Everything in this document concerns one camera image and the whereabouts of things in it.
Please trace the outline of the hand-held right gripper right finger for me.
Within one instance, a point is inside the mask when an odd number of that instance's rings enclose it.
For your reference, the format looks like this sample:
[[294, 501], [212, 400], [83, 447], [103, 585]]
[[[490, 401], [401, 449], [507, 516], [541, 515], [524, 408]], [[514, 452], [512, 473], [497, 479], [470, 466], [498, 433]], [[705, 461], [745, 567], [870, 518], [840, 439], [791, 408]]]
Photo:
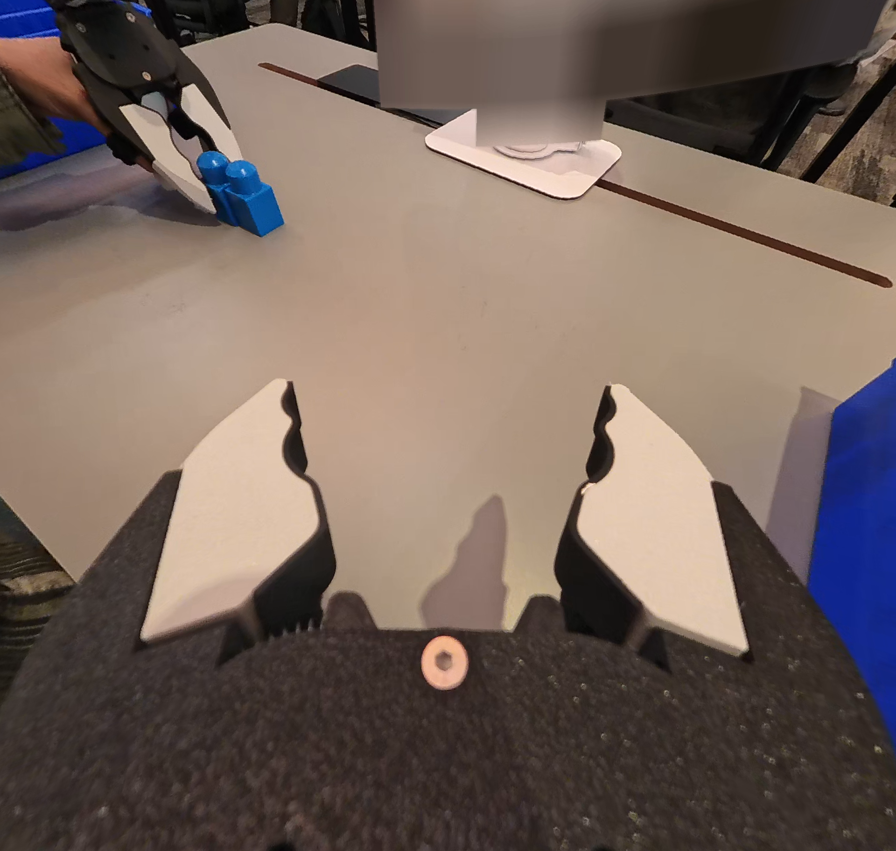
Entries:
[[652, 658], [666, 634], [748, 654], [709, 470], [622, 384], [592, 431], [554, 556], [566, 631]]

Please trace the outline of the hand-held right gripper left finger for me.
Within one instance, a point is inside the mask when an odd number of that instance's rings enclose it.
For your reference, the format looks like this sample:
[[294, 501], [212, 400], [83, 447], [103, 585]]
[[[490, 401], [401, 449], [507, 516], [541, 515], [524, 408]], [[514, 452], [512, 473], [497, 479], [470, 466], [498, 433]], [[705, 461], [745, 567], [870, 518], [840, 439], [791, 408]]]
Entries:
[[322, 627], [337, 571], [293, 382], [278, 378], [184, 460], [140, 628], [147, 646], [214, 625], [248, 644]]

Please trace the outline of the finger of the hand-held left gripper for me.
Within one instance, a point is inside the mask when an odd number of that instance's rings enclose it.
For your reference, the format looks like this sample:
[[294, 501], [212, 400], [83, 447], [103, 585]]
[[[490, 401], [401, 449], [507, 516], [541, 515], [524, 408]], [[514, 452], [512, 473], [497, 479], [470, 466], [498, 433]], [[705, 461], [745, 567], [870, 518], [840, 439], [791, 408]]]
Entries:
[[197, 177], [189, 160], [175, 146], [171, 129], [161, 114], [138, 104], [119, 107], [122, 117], [134, 130], [155, 174], [189, 200], [196, 208], [215, 214], [216, 208], [204, 182]]
[[197, 128], [204, 151], [218, 151], [231, 162], [243, 159], [228, 118], [209, 84], [183, 87], [182, 112]]

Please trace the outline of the blue mega block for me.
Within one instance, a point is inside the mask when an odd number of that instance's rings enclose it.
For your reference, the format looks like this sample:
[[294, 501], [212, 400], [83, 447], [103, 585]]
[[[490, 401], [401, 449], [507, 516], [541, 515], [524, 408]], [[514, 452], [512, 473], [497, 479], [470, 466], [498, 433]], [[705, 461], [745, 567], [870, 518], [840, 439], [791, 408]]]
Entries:
[[219, 151], [203, 151], [196, 159], [196, 167], [215, 207], [218, 220], [237, 227], [238, 218], [229, 198], [230, 180], [227, 174], [229, 165], [228, 158]]
[[237, 225], [257, 237], [265, 237], [284, 225], [284, 218], [271, 185], [247, 160], [226, 167], [226, 198]]

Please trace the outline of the blue plastic bin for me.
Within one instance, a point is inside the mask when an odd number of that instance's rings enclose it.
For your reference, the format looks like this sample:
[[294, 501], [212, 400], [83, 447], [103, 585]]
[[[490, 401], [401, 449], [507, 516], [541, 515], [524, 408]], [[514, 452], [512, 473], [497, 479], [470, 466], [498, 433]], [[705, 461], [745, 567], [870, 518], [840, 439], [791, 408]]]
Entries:
[[[1, 0], [2, 39], [58, 39], [59, 36], [56, 15], [44, 0]], [[32, 152], [17, 163], [2, 165], [2, 178], [105, 144], [102, 134], [83, 122], [53, 118], [51, 123], [59, 134], [59, 151]]]
[[895, 738], [895, 364], [833, 412], [808, 576]]

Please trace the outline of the black flat tablet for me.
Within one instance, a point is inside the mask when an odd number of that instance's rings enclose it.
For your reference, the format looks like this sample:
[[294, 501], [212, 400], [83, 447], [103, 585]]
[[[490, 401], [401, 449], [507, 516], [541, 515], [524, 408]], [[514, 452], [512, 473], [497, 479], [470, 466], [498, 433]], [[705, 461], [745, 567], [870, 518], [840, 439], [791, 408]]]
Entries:
[[365, 106], [408, 119], [422, 126], [437, 129], [466, 113], [465, 109], [392, 108], [381, 103], [378, 71], [361, 64], [353, 64], [317, 80], [319, 88], [349, 98]]

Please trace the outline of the black backpack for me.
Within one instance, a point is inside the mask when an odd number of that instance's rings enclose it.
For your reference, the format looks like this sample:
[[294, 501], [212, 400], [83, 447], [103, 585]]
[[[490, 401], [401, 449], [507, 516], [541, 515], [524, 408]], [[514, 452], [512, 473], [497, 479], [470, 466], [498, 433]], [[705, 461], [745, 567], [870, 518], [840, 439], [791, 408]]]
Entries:
[[356, 48], [370, 49], [356, 0], [350, 0], [347, 16], [342, 13], [341, 0], [306, 0], [300, 15], [300, 28]]

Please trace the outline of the white document holder stand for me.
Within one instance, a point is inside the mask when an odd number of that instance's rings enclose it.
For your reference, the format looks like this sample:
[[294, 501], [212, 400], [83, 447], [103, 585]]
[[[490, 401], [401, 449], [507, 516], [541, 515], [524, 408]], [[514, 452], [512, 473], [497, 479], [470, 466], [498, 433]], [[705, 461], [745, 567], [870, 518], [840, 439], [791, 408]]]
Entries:
[[477, 112], [470, 109], [432, 130], [430, 151], [476, 170], [561, 201], [582, 197], [621, 160], [622, 151], [608, 140], [539, 146], [479, 146]]

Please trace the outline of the black mesh office chair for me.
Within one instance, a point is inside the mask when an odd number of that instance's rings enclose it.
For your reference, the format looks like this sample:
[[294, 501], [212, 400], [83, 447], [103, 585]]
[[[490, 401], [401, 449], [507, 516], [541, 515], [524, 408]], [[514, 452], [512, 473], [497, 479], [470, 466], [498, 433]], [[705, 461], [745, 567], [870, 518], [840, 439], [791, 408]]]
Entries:
[[775, 171], [812, 118], [845, 93], [857, 63], [613, 99], [607, 123]]

